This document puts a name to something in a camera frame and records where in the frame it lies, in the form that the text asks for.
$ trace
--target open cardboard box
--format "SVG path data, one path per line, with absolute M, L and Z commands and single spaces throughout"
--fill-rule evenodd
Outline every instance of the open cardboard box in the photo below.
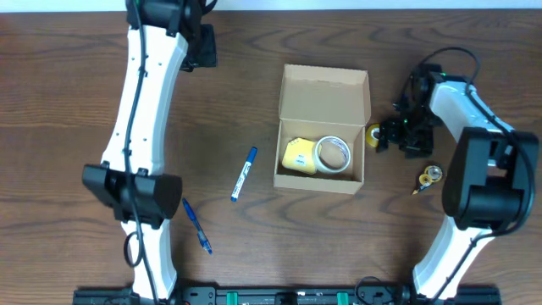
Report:
M 367 71 L 286 64 L 279 103 L 274 186 L 355 194 L 363 185 L 365 124 L 371 116 Z M 289 141 L 338 136 L 351 150 L 348 168 L 336 175 L 307 175 L 281 161 Z

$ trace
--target roll of tape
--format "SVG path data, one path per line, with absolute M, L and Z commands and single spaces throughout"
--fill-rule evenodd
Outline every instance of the roll of tape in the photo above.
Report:
M 431 183 L 433 183 L 433 181 L 431 180 L 431 177 L 427 174 L 421 174 L 418 177 L 418 180 L 420 181 L 420 184 L 422 186 L 429 186 Z
M 365 142 L 370 147 L 377 147 L 379 145 L 380 124 L 372 124 L 367 128 L 365 132 Z
M 342 153 L 343 156 L 343 164 L 338 169 L 331 169 L 330 167 L 326 166 L 324 163 L 322 163 L 322 159 L 320 158 L 320 146 L 322 143 L 329 142 L 332 144 L 335 144 Z M 341 171 L 345 170 L 351 161 L 351 153 L 350 148 L 348 147 L 348 144 L 346 144 L 345 141 L 343 141 L 341 138 L 337 136 L 325 136 L 320 141 L 316 143 L 314 146 L 314 149 L 312 150 L 312 159 L 314 160 L 314 163 L 316 165 L 316 170 L 325 173 L 325 174 L 338 174 Z
M 425 174 L 431 177 L 433 182 L 439 182 L 442 179 L 442 169 L 436 165 L 429 165 L 425 168 Z

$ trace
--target wooden table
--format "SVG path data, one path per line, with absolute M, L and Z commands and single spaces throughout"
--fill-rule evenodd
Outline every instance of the wooden table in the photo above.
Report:
M 78 286 L 124 286 L 124 233 L 80 182 L 116 120 L 126 67 L 124 13 L 0 15 L 0 302 L 65 304 Z M 519 130 L 542 136 L 542 12 L 220 12 L 219 67 L 181 74 L 166 136 L 167 172 L 181 175 L 213 245 L 204 252 L 182 209 L 172 224 L 179 277 L 241 285 L 354 285 L 366 275 L 410 280 L 444 217 L 437 185 L 410 196 L 427 159 L 367 149 L 354 196 L 273 188 L 283 66 L 369 71 L 373 114 L 394 114 L 410 69 L 439 47 L 483 61 L 483 100 Z M 459 54 L 446 71 L 468 74 Z M 259 153 L 238 203 L 246 154 Z M 430 161 L 450 162 L 439 128 Z M 463 283 L 495 283 L 506 303 L 542 300 L 542 210 L 491 242 Z

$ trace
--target yellow object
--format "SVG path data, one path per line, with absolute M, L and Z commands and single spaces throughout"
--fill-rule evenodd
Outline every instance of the yellow object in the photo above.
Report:
M 367 128 L 365 132 L 365 142 L 370 147 L 377 147 L 379 145 L 379 139 L 377 137 L 380 132 L 380 124 L 372 124 Z
M 299 170 L 306 174 L 316 174 L 316 164 L 313 159 L 315 141 L 296 138 L 286 146 L 285 155 L 282 158 L 282 166 L 287 169 Z
M 431 180 L 431 177 L 429 177 L 429 175 L 427 174 L 421 174 L 418 180 L 420 180 L 420 183 L 422 184 L 422 186 L 427 186 L 433 183 L 433 181 Z
M 437 165 L 429 165 L 425 168 L 423 174 L 418 177 L 420 181 L 420 187 L 412 192 L 413 195 L 418 194 L 420 191 L 425 190 L 434 183 L 439 182 L 442 179 L 442 169 Z

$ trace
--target blue marker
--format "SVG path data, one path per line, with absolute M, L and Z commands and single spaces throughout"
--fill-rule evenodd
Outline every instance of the blue marker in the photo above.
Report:
M 253 147 L 251 149 L 251 153 L 248 154 L 248 158 L 246 159 L 245 166 L 243 166 L 243 170 L 241 171 L 241 174 L 239 175 L 239 179 L 237 180 L 237 183 L 235 184 L 234 192 L 231 193 L 231 201 L 236 202 L 237 198 L 239 198 L 239 193 L 241 192 L 241 188 L 243 187 L 243 183 L 245 183 L 246 177 L 248 176 L 248 171 L 251 170 L 252 163 L 254 162 L 254 158 L 256 157 L 257 148 Z
M 202 245 L 203 249 L 207 250 L 209 254 L 213 255 L 213 249 L 211 249 L 211 244 L 209 243 L 209 240 L 205 236 L 205 233 L 203 233 L 200 223 L 197 221 L 196 213 L 194 213 L 190 204 L 188 204 L 188 202 L 184 198 L 183 198 L 183 205 L 185 206 L 185 210 L 186 210 L 186 213 L 188 214 L 188 218 L 192 220 L 192 224 L 194 224 L 194 226 L 196 227 L 197 238 L 200 240 L 200 245 Z

